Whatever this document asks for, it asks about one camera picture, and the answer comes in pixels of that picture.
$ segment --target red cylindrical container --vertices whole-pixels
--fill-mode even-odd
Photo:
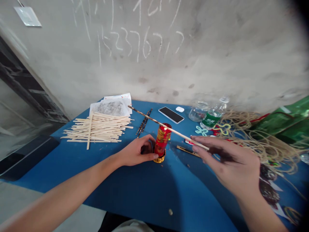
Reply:
[[[172,126],[168,123],[164,123],[164,125],[166,125],[169,128],[172,128]],[[158,135],[154,147],[154,152],[159,155],[159,158],[154,160],[156,163],[162,163],[164,161],[165,147],[167,145],[169,138],[171,137],[171,133],[172,132],[167,128],[159,126]]]

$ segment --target gray concrete wall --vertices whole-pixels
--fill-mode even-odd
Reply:
[[[23,0],[0,3],[0,34],[69,117],[106,95],[190,104],[207,94],[266,112],[308,93],[308,46],[278,0]]]

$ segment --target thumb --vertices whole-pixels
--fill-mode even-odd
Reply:
[[[141,157],[143,160],[142,162],[146,162],[146,161],[151,161],[151,160],[158,158],[159,155],[155,153],[149,153],[149,154],[141,155]]]
[[[223,164],[215,160],[209,152],[199,146],[193,146],[193,151],[196,152],[202,160],[216,173],[222,172]]]

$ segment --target left hand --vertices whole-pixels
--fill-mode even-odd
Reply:
[[[159,157],[158,154],[152,153],[154,145],[155,139],[148,134],[142,138],[134,139],[115,156],[119,159],[121,166],[134,166]]]

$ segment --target blue table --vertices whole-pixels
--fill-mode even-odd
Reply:
[[[158,112],[167,106],[174,110],[177,105],[132,101],[133,107],[146,113],[153,108],[151,117],[168,122],[173,129],[190,136],[195,134],[198,123],[189,120],[190,108],[180,113],[185,119],[179,124],[171,122]],[[86,118],[89,110],[77,118]],[[70,143],[61,140],[60,145],[35,167],[12,184],[39,192],[47,192],[61,182],[120,151],[134,138],[143,116],[133,112],[134,129],[126,129],[121,143]],[[72,127],[71,121],[52,134],[60,140],[64,129]],[[156,138],[158,125],[148,121],[143,135]],[[178,231],[237,231],[247,230],[240,209],[232,194],[224,188],[211,169],[198,157],[176,148],[190,148],[184,140],[172,134],[162,164],[152,161],[133,167],[121,167],[112,173],[84,202],[85,205],[112,213],[135,218]],[[280,185],[285,191],[282,202],[297,210],[300,202],[289,199],[296,195],[289,185]]]

